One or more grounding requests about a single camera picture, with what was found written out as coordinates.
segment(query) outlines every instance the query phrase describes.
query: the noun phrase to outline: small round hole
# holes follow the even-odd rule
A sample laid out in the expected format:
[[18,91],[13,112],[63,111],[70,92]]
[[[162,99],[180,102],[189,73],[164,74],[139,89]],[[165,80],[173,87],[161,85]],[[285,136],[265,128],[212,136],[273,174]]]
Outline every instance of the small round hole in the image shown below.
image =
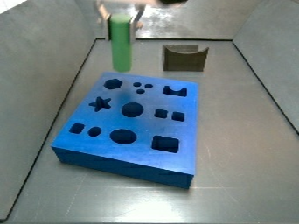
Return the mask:
[[139,82],[134,82],[134,83],[133,83],[133,86],[134,86],[135,88],[138,88],[138,87],[141,87],[141,83],[139,83]]
[[141,95],[145,91],[144,91],[141,88],[138,88],[138,89],[135,90],[135,92]]
[[98,134],[99,134],[99,127],[93,127],[93,128],[90,128],[89,130],[87,130],[87,135],[90,136],[90,137],[95,137]]
[[152,88],[153,85],[152,85],[152,84],[144,84],[144,87],[145,87],[145,88]]

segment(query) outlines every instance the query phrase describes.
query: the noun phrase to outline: gray floor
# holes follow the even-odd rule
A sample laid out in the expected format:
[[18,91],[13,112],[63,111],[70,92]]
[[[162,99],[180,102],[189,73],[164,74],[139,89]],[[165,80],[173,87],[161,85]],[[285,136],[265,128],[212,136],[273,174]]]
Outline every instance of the gray floor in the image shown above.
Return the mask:
[[[209,47],[202,73],[162,72],[162,44]],[[200,83],[189,191],[61,164],[49,147],[102,71],[98,41],[41,149],[10,222],[299,222],[299,136],[230,42],[137,41],[131,74]]]

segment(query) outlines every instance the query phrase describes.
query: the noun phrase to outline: circular hole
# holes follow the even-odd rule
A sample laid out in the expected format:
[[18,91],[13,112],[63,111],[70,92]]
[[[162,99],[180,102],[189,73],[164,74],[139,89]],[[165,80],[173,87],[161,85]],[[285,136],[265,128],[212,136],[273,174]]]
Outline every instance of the circular hole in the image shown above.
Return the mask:
[[90,137],[95,137],[98,134],[99,134],[99,127],[93,127],[93,128],[90,128],[89,130],[87,130],[87,135],[90,136]]
[[152,88],[153,85],[152,85],[152,84],[144,84],[144,87],[145,87],[145,88]]
[[130,144],[135,140],[135,133],[129,129],[115,129],[110,132],[109,138],[117,144]]
[[134,83],[133,83],[133,86],[134,86],[135,88],[138,88],[138,87],[141,87],[141,83],[139,83],[139,82],[134,82]]
[[144,107],[137,102],[129,102],[121,108],[121,114],[126,117],[139,116],[144,112]]
[[135,92],[141,95],[145,91],[144,91],[141,88],[138,88],[138,89],[135,90]]

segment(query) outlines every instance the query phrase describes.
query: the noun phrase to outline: hexagonal hole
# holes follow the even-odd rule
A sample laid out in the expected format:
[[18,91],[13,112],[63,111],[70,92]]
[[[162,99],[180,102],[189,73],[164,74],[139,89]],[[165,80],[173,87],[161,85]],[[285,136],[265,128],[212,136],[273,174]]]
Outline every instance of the hexagonal hole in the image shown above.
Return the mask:
[[118,80],[118,79],[106,80],[105,84],[103,84],[103,87],[110,90],[110,89],[119,88],[121,84],[122,84],[122,81]]

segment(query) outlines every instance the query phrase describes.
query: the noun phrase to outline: star-shaped hole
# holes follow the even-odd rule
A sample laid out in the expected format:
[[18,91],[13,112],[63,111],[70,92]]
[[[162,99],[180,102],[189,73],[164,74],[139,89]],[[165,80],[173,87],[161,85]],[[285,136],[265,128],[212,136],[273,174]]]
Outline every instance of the star-shaped hole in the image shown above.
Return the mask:
[[89,106],[94,107],[94,112],[98,112],[101,109],[109,109],[110,106],[107,105],[107,102],[110,101],[110,98],[102,99],[99,96],[97,97],[95,101],[93,101]]

